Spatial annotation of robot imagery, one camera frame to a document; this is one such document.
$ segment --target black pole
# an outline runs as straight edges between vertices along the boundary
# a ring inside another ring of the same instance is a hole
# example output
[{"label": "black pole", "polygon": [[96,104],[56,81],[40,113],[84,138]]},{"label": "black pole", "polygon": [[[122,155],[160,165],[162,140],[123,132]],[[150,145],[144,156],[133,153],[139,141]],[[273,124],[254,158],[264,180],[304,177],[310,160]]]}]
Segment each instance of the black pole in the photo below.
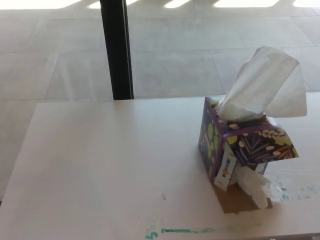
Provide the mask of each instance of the black pole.
[{"label": "black pole", "polygon": [[134,99],[126,0],[100,3],[113,99]]}]

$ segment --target table top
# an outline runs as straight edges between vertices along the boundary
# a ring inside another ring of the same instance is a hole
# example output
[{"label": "table top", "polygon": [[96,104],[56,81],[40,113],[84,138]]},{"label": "table top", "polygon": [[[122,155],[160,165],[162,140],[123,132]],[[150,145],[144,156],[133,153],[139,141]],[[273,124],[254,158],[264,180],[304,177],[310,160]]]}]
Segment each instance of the table top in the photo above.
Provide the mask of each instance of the table top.
[{"label": "table top", "polygon": [[273,209],[223,213],[197,143],[203,97],[40,103],[0,208],[2,240],[228,240],[320,233],[320,93],[278,118],[298,159]]}]

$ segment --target tiled floor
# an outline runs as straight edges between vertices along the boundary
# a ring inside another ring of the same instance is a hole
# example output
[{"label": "tiled floor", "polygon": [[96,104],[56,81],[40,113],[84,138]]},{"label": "tiled floor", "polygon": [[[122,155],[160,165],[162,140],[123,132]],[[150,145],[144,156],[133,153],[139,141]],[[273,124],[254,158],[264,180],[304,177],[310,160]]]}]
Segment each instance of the tiled floor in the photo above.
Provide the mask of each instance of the tiled floor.
[{"label": "tiled floor", "polygon": [[[137,98],[224,94],[262,45],[296,57],[306,89],[320,91],[320,1],[213,7],[218,0],[173,0],[185,3],[164,7],[170,1],[128,5]],[[97,0],[27,2],[19,9],[26,1],[0,0],[0,200],[37,103],[112,100]],[[42,9],[30,7],[36,2]],[[58,2],[64,6],[54,9]]]}]

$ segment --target tissue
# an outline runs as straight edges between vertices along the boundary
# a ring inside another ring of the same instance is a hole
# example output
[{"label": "tissue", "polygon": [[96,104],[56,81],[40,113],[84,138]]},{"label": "tissue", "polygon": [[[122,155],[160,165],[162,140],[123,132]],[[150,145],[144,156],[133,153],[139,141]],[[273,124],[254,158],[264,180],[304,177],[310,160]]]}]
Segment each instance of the tissue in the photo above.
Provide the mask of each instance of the tissue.
[{"label": "tissue", "polygon": [[272,47],[258,48],[245,63],[234,86],[219,103],[217,113],[226,121],[307,114],[305,81],[300,63]]},{"label": "tissue", "polygon": [[237,183],[251,196],[260,209],[268,207],[267,198],[280,200],[282,197],[282,190],[279,186],[247,166],[237,164],[233,170],[231,182]]}]

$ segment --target tissue box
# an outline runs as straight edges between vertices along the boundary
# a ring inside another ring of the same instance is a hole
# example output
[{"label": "tissue box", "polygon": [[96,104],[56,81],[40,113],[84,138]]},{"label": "tissue box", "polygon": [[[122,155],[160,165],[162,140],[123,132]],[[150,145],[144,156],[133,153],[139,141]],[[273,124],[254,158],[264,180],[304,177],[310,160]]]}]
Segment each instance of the tissue box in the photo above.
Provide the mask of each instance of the tissue box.
[{"label": "tissue box", "polygon": [[212,184],[227,191],[236,164],[263,175],[268,162],[299,157],[287,133],[273,118],[225,122],[216,112],[219,100],[205,98],[198,143]]}]

